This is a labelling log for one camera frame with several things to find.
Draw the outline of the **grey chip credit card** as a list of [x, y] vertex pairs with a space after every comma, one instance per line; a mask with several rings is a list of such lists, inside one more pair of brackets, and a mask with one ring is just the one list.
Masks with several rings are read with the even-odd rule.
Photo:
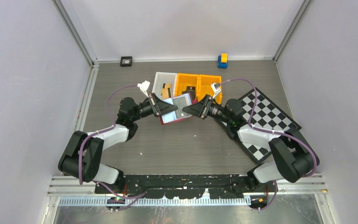
[[178, 110], [174, 111], [176, 119], [186, 119], [191, 117], [190, 114], [182, 111], [183, 107], [192, 104], [191, 96], [188, 93], [172, 98], [172, 103], [178, 107]]

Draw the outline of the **red card holder wallet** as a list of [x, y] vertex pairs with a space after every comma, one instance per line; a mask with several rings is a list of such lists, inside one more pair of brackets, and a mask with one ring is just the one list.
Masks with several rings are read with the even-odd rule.
[[183, 108], [193, 104], [193, 98], [190, 93], [185, 93], [176, 97], [163, 99], [164, 102], [175, 105], [177, 110], [167, 113], [160, 118], [161, 124], [165, 125], [172, 122], [181, 121], [192, 117], [191, 114], [183, 111]]

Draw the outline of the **dark grey credit card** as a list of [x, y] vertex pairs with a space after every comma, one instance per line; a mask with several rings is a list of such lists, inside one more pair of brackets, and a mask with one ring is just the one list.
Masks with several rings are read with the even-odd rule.
[[196, 93], [196, 88], [194, 86], [187, 86], [186, 90], [182, 92], [183, 94], [185, 93], [191, 93], [191, 94], [195, 94]]

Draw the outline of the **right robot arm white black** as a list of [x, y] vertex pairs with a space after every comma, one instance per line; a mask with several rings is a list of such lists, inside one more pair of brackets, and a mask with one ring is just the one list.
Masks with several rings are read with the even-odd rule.
[[269, 181], [285, 179], [295, 183], [302, 177], [315, 173], [319, 159], [297, 129], [285, 132], [257, 127], [245, 119], [244, 103], [238, 99], [229, 99], [225, 106], [214, 102], [206, 95], [196, 104], [183, 108], [183, 111], [195, 117], [212, 117], [226, 124], [230, 139], [270, 150], [273, 162], [263, 163], [248, 172], [248, 187], [260, 191]]

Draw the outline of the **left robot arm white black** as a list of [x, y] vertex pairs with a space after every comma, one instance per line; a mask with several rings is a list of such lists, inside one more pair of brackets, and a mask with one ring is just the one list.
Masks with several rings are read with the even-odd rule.
[[131, 140], [138, 129], [137, 120], [149, 115], [158, 118], [177, 109], [154, 93], [139, 104], [133, 98], [123, 98], [114, 125], [93, 133], [75, 131], [72, 134], [58, 162], [59, 171], [78, 178], [80, 183], [102, 182], [111, 192], [121, 192], [125, 186], [124, 173], [101, 163], [103, 150]]

